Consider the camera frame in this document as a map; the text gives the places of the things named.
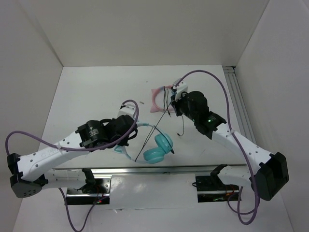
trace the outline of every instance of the ear cup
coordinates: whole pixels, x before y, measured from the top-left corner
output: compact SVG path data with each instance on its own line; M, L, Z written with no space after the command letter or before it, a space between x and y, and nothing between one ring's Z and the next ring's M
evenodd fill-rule
M149 149L144 152L144 159L147 163L159 163L164 160L166 152L161 147Z
M173 141L171 140L171 138L164 133L164 135L162 134L158 134L154 137L154 140L156 142L156 144L158 145L158 147L162 148L165 152L165 154L167 154L168 152L170 152L173 149Z

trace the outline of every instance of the white table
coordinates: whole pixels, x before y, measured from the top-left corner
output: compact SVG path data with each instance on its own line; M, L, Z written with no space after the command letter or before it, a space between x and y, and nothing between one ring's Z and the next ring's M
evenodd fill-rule
M195 69L205 69L217 75L226 86L221 66L152 66L152 67L73 67L64 68L46 123L43 139L56 142L91 119L116 117L122 101L134 99L140 107L140 120L156 123L161 113L149 113L151 89L169 85ZM200 90L208 99L212 111L226 118L226 105L220 86L210 76L193 74L186 79L189 91ZM230 101L231 120L239 129ZM241 158L202 136L191 121L168 115L159 127L174 141L175 155L166 155L157 166L242 164ZM139 151L148 130L140 129L138 137L130 142L132 156ZM155 145L151 139L147 149ZM79 167L141 167L110 150L94 152L61 165ZM282 198L277 194L270 202L261 201L256 220L250 226L240 224L225 202L197 203L193 174L149 175L120 178L112 185L109 205L98 205L88 220L85 232L292 232ZM253 192L245 189L242 208L252 209ZM81 228L89 205L70 206L71 217L77 229ZM14 232L71 231L66 219L62 197L58 189L41 191L23 199Z

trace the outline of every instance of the cat ear headphones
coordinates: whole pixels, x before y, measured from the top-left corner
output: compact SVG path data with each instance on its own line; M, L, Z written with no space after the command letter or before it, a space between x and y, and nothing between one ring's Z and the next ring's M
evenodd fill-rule
M115 152L125 154L125 156L127 158L129 158L129 160L133 160L136 163L148 163L148 164L154 164L154 163L159 163L159 162L163 161L164 156L169 152L174 154L173 141L171 140L169 135L164 133L162 130L157 128L155 125L151 125L149 123L138 122L137 126L138 127L143 127L143 126L144 127L153 127L155 130L160 132L160 134L158 134L154 137L154 140L155 140L156 144L158 145L158 147L155 147L155 148L152 148L152 149L145 151L143 153L144 160L136 160L136 161L135 161L135 159L133 159L127 153L125 146L117 146L114 149Z

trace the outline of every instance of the white tabletop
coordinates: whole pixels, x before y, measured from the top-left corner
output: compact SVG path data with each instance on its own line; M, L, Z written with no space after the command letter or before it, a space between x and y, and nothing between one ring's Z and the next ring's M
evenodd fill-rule
M171 85L186 73L203 69L215 74L224 84L229 95L224 72L221 66L125 66L125 67L65 67L56 90L48 116L43 139L57 142L75 131L78 126L89 120L116 117L121 103L133 99L139 104L139 119L155 124L161 112L150 113L152 88ZM217 81L204 73L195 73L185 79L188 91L199 90L208 99L211 111L226 118L226 103L223 91ZM162 95L158 95L158 105L162 105ZM234 107L230 100L232 126L239 130ZM165 114L159 128L163 129L174 142L175 154L165 155L163 162L156 166L191 166L243 164L241 157L206 136L201 135L192 121L184 117L184 136L181 117ZM140 128L136 139L130 141L127 151L136 157L150 128ZM156 146L154 136L145 150ZM83 167L140 167L124 155L112 150L96 151L87 156L75 158L62 164L62 168Z

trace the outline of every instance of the white wall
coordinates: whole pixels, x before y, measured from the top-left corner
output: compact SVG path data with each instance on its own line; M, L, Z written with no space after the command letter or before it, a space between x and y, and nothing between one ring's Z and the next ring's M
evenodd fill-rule
M0 2L0 225L13 229L21 204L9 184L4 140L14 130L41 136L62 70L17 1ZM21 155L39 143L16 136L10 151Z
M64 66L236 65L268 0L31 0Z
M290 182L281 194L295 232L309 227L309 0L304 1L270 0L236 68L258 144L287 157Z

